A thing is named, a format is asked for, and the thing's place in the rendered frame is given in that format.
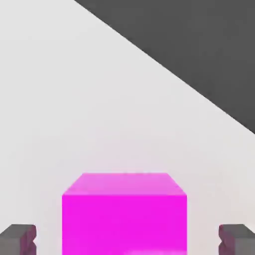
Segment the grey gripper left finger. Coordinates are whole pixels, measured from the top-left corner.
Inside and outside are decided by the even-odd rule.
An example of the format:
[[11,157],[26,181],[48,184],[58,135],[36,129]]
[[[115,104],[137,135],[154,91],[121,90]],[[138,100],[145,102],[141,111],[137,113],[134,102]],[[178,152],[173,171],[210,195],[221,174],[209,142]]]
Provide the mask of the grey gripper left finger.
[[0,233],[0,255],[36,255],[36,226],[11,224]]

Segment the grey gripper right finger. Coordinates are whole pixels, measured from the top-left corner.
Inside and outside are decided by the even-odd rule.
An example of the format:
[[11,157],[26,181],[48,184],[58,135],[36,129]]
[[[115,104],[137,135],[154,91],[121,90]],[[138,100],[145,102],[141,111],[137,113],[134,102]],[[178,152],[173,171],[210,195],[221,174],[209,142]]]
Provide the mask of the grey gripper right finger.
[[255,233],[244,224],[222,224],[218,255],[255,255]]

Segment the small magenta cube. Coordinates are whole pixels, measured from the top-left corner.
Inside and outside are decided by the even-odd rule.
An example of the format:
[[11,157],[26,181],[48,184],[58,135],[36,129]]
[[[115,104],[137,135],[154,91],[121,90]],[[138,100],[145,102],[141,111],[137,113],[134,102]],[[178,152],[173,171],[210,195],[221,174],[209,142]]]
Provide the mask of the small magenta cube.
[[62,255],[187,255],[187,195],[166,173],[85,173],[62,195]]

